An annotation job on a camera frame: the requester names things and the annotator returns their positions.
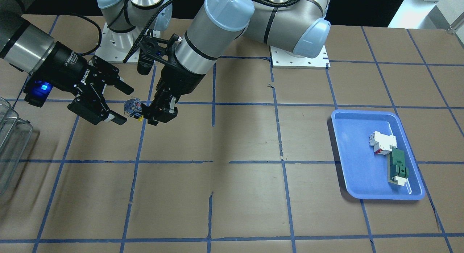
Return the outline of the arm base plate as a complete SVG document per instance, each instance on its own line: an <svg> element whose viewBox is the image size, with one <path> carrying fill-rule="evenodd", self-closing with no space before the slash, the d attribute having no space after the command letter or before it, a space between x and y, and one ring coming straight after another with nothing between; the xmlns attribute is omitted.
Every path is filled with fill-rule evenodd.
<svg viewBox="0 0 464 253"><path fill-rule="evenodd" d="M315 58L307 58L290 53L286 50L270 46L272 66L282 69L329 69L331 67L326 46Z"/></svg>
<svg viewBox="0 0 464 253"><path fill-rule="evenodd" d="M95 55L109 63L122 64L140 32L141 27L136 27L127 33L116 33L111 31L105 23L101 44L95 51Z"/></svg>

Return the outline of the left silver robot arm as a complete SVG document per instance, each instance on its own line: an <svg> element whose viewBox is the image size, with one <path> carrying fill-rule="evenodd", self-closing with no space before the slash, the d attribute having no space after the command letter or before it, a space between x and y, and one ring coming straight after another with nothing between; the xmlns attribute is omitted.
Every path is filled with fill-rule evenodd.
<svg viewBox="0 0 464 253"><path fill-rule="evenodd" d="M325 19L331 0L204 0L183 35L168 40L140 38L138 72L163 68L150 105L131 112L151 125L167 123L178 114L176 103L190 94L237 38L277 47L297 56L315 58L328 37Z"/></svg>

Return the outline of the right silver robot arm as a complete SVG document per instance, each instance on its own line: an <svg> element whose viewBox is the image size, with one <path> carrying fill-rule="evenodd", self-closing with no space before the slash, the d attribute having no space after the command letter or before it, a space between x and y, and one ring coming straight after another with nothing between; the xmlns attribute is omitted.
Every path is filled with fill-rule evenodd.
<svg viewBox="0 0 464 253"><path fill-rule="evenodd" d="M25 20L22 14L33 2L1 0L1 58L29 74L25 101L42 107L51 90L57 88L74 96L68 109L91 124L112 121L123 125L127 119L109 108L103 94L106 86L126 95L134 89L119 76L116 66L99 56L86 60Z"/></svg>

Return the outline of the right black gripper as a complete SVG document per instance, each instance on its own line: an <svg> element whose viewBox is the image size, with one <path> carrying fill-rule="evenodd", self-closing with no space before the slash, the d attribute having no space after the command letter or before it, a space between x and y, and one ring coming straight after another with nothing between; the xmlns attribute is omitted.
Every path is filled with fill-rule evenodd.
<svg viewBox="0 0 464 253"><path fill-rule="evenodd" d="M119 69L94 55L90 61L64 44L56 42L53 49L25 85L25 101L42 107L54 88L77 96L67 108L93 125L112 121L123 125L127 119L111 110L104 100L106 86L114 86L126 95L134 88L119 76Z"/></svg>

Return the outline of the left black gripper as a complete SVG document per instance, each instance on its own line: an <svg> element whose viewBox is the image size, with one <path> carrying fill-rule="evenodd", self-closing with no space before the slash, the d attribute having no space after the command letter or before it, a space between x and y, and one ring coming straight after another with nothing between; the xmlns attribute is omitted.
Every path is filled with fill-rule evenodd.
<svg viewBox="0 0 464 253"><path fill-rule="evenodd" d="M142 114L149 125L167 123L176 118L176 104L182 95L190 94L203 79L203 74L192 73L181 66L165 64L156 86L154 99L149 105L142 105Z"/></svg>

